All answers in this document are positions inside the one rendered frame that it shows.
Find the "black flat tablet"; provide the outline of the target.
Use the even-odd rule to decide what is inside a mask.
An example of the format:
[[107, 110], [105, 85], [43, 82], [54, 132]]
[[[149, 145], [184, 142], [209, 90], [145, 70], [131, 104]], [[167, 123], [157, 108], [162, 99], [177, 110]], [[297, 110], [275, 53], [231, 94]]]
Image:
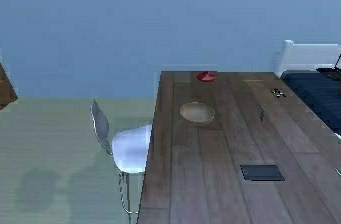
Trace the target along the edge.
[[241, 165], [242, 175], [250, 181], [284, 181], [277, 165]]

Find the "white bed with blue cover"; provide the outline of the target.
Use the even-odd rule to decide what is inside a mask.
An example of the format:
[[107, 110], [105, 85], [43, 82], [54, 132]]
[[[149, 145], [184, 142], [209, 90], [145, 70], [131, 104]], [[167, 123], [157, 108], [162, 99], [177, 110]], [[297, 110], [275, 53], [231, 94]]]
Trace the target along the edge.
[[275, 74], [341, 139], [341, 81], [317, 68], [332, 67], [341, 44], [296, 44], [284, 40]]

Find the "beige bowl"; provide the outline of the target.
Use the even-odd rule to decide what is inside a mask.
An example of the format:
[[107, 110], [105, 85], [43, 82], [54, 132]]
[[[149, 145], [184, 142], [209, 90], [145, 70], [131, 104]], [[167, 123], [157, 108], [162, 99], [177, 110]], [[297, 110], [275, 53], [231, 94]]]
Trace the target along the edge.
[[189, 102], [179, 109], [182, 118], [194, 124], [209, 124], [215, 118], [214, 109], [201, 102]]

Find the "red apple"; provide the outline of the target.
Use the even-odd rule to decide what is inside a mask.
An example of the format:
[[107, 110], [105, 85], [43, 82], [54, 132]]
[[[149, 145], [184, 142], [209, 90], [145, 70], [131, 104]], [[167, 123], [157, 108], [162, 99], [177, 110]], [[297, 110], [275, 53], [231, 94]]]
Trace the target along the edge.
[[216, 80], [216, 75], [209, 71], [199, 72], [196, 78], [202, 82], [213, 82]]

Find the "brown wooden table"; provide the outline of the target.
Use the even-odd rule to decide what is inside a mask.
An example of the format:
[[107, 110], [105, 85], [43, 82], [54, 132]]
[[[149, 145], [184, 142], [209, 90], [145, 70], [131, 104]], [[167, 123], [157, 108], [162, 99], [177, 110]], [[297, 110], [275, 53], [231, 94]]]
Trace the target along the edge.
[[[182, 118], [189, 102], [214, 120]], [[241, 165], [277, 165], [285, 180], [245, 180]], [[341, 224], [337, 167], [341, 141], [275, 74], [164, 72], [137, 224]]]

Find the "white chair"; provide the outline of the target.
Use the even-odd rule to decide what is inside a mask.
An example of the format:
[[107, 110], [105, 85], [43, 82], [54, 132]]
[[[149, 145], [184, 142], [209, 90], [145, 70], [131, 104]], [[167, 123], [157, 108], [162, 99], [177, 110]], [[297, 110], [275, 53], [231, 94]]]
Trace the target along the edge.
[[90, 117], [98, 143], [108, 155], [112, 156], [114, 165], [118, 169], [121, 206], [128, 216], [129, 224], [132, 224], [132, 216], [138, 215], [139, 212], [131, 210], [130, 176], [142, 175], [146, 171], [152, 125], [120, 131], [111, 141], [108, 141], [109, 121], [96, 100], [93, 100], [90, 105]]

